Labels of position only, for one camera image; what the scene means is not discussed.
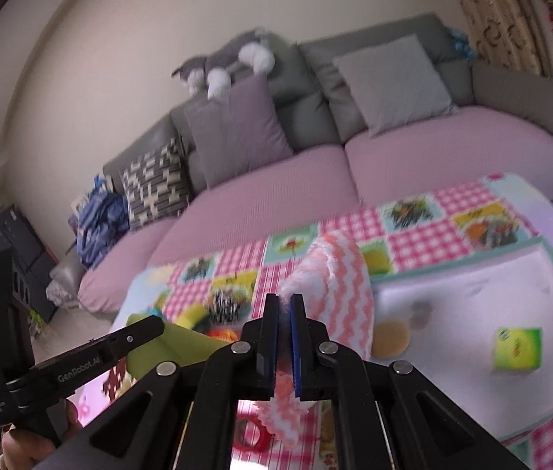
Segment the person's left hand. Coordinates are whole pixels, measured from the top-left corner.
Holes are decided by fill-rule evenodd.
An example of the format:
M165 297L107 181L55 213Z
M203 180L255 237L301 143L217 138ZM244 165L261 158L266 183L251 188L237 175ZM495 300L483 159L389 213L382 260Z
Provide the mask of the person's left hand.
M38 434L10 428L0 442L0 470L31 470L48 457L56 446Z

